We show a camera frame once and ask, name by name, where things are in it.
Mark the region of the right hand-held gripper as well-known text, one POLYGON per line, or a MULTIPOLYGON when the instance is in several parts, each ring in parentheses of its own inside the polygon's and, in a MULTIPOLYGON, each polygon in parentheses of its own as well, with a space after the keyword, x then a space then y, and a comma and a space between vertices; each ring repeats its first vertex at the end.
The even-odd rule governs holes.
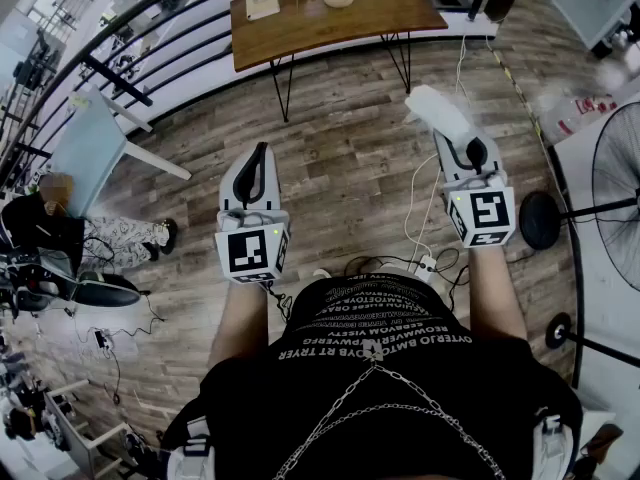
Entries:
POLYGON ((516 228, 515 197, 495 141, 450 140, 438 130, 433 138, 445 176, 446 214, 463 247, 504 245, 516 228))

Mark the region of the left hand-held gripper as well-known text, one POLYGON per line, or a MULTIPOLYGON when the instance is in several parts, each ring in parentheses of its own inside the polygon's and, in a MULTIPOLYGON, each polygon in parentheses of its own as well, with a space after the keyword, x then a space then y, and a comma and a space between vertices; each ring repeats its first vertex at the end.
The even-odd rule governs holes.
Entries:
POLYGON ((259 142, 247 158, 237 158, 223 176, 219 195, 215 239, 224 277, 236 284, 281 279, 291 240, 290 218, 279 210, 272 148, 259 142), (244 210, 229 210, 232 200, 244 210), (248 206, 261 210, 246 210, 248 206))

